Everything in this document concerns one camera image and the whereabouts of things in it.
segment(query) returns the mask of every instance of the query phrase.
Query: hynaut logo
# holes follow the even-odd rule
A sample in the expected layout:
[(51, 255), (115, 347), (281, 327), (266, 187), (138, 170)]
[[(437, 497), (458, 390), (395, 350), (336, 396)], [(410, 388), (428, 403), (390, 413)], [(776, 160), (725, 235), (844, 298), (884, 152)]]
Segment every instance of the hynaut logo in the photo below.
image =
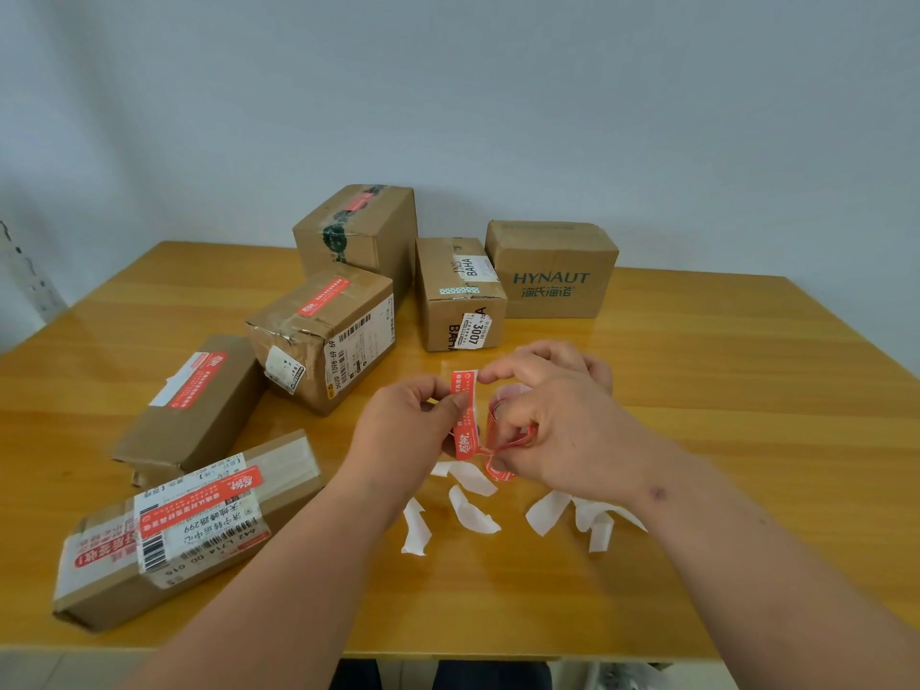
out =
[(514, 283), (584, 283), (591, 273), (557, 271), (556, 273), (515, 273)]

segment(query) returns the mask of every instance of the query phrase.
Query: left hand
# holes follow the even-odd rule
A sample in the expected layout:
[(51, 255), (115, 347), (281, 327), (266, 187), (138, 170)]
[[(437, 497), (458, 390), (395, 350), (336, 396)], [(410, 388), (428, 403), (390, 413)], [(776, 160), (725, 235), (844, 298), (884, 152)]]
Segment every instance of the left hand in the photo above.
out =
[(448, 433), (468, 403), (466, 393), (451, 394), (447, 382), (434, 375), (377, 390), (358, 419), (339, 475), (385, 499), (395, 516), (431, 474), (438, 456), (454, 453)]

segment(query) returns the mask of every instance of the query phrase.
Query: right hand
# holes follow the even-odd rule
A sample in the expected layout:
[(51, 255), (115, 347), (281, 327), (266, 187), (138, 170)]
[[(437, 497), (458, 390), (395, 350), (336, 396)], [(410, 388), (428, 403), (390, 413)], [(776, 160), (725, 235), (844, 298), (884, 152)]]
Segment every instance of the right hand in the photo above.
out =
[(497, 469), (573, 496), (629, 506), (645, 488), (650, 464), (679, 450), (615, 402), (603, 360), (569, 343), (537, 341), (479, 370), (484, 384), (512, 377), (533, 390), (504, 406), (498, 444), (533, 425), (536, 438), (499, 452)]

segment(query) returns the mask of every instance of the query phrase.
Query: cardboard box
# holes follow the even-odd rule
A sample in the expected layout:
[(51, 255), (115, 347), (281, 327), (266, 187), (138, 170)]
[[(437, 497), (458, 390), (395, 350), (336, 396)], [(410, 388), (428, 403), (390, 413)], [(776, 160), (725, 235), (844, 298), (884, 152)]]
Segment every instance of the cardboard box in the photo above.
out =
[(246, 336), (211, 335), (121, 436), (111, 457), (131, 465), (134, 483), (144, 488), (222, 460), (264, 391)]
[(509, 317), (596, 317), (620, 250), (590, 222), (489, 222)]
[(254, 556), (323, 485), (298, 430), (98, 510), (64, 541), (53, 615), (121, 625)]
[(351, 184), (293, 226), (293, 238), (311, 277), (333, 262), (393, 281), (397, 308), (415, 275), (415, 192), (406, 186)]
[(330, 264), (247, 319), (265, 374), (327, 416), (396, 342), (393, 283)]
[(479, 240), (420, 238), (416, 251), (425, 350), (497, 347), (508, 300)]

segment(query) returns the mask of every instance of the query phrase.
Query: forearm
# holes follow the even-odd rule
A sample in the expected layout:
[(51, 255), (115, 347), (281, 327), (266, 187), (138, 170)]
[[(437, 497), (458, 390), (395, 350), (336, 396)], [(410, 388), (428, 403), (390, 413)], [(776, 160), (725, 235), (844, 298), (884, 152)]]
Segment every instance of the forearm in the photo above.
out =
[(334, 477), (128, 687), (328, 687), (390, 509)]
[(857, 591), (707, 461), (675, 448), (634, 508), (743, 690), (902, 687), (920, 633)]

